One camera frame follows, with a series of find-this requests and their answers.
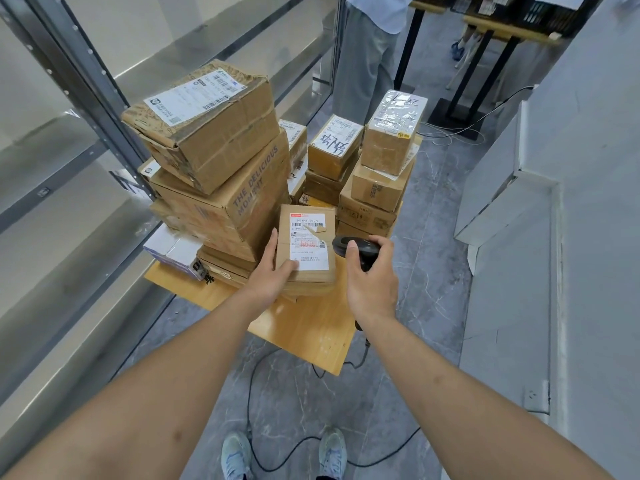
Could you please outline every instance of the white box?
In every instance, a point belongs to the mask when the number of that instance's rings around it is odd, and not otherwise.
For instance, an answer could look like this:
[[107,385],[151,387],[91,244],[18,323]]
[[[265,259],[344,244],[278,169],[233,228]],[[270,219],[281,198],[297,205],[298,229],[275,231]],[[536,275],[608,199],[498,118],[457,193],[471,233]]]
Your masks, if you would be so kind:
[[201,246],[202,242],[195,237],[173,231],[162,224],[143,247],[158,261],[201,281],[207,275],[207,270],[196,257]]

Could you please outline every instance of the sneaker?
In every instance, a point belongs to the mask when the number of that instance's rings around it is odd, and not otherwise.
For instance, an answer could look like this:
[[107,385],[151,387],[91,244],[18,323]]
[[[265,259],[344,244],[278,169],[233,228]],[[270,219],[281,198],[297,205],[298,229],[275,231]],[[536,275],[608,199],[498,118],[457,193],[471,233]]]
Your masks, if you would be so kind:
[[458,47],[458,44],[460,43],[460,40],[458,40],[457,42],[455,42],[452,46],[451,46],[451,58],[453,60],[455,60],[455,62],[459,62],[460,59],[462,59],[462,56],[465,55],[465,48],[464,47]]
[[222,443],[222,455],[220,464],[225,480],[252,479],[251,472],[251,445],[244,433],[233,431],[229,433]]
[[338,428],[327,428],[320,440],[318,476],[342,480],[347,469],[347,443]]

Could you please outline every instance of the finger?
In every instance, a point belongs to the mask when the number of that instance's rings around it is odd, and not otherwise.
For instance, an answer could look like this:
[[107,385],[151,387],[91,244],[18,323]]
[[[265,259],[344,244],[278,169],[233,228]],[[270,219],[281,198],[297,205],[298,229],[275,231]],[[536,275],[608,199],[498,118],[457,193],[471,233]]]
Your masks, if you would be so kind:
[[394,259],[394,242],[391,239],[387,239],[386,237],[382,237],[380,235],[370,235],[369,240],[371,242],[375,242],[380,246],[380,253],[378,254],[378,259],[373,264],[373,266],[381,263],[379,266],[387,266],[393,263]]
[[271,271],[273,270],[273,257],[276,254],[276,247],[278,247],[278,231],[274,227],[271,231],[271,237],[269,238],[267,246],[264,249],[262,259],[260,259],[259,266],[268,267]]
[[363,274],[363,270],[360,266],[360,251],[355,241],[349,241],[347,244],[347,275],[348,277],[356,277]]
[[300,263],[298,261],[287,259],[276,270],[276,275],[283,285],[289,279],[289,276],[298,268],[299,264]]

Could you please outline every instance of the marble floor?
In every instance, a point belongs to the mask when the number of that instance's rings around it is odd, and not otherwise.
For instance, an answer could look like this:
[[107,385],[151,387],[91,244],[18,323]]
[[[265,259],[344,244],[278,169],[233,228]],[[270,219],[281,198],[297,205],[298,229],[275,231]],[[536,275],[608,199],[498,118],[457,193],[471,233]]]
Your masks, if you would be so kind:
[[[404,81],[415,87],[416,94],[429,98],[428,108],[433,108],[439,97],[452,97],[452,91],[445,89],[455,72],[449,46],[462,27],[460,16],[452,13],[424,17]],[[399,37],[396,60],[405,38],[406,30]],[[498,50],[500,47],[490,47],[483,63],[491,63]],[[477,93],[487,71],[477,71],[469,94]],[[309,135],[315,134],[330,112],[328,101],[311,122]],[[490,146],[492,124],[492,118],[487,118],[483,130],[486,141],[475,146],[459,140],[425,139],[392,237],[396,243],[394,268],[400,280],[397,317],[455,364],[460,359],[471,274],[466,245],[455,241],[452,234],[465,177]],[[423,127],[422,131],[434,130]],[[135,350],[129,365],[204,314],[203,309],[174,299]],[[247,334],[183,480],[222,478],[223,438],[233,429],[244,429],[253,366],[271,350],[272,345]],[[364,336],[357,333],[347,360],[358,362],[363,351]],[[319,435],[325,425],[343,430],[349,459],[360,463],[393,451],[417,427],[373,348],[362,368],[354,371],[347,366],[340,376],[327,374],[324,379],[314,375],[310,364],[276,352],[256,374],[251,416],[256,452],[266,468],[279,464],[302,437]],[[254,472],[258,479],[315,478],[317,447],[315,440],[302,444],[283,468],[270,474],[254,462]],[[436,480],[440,465],[420,432],[398,454],[375,467],[349,466],[346,478]]]

